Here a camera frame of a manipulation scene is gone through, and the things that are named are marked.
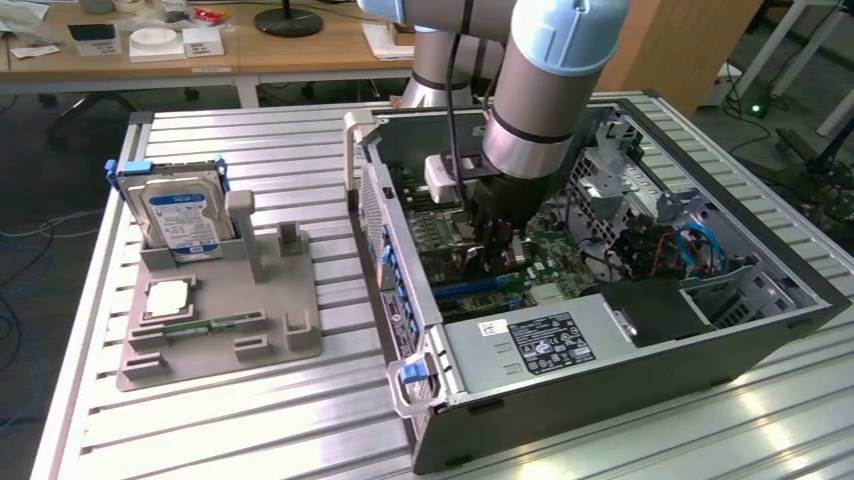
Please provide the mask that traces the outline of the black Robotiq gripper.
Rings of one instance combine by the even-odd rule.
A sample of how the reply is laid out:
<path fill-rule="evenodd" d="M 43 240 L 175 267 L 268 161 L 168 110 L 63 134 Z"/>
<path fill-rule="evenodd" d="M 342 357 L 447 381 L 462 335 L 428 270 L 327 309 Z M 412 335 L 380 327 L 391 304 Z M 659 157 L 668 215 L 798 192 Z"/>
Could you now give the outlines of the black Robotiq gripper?
<path fill-rule="evenodd" d="M 472 226 L 478 241 L 508 241 L 523 231 L 546 197 L 546 178 L 523 180 L 507 175 L 475 182 Z"/>

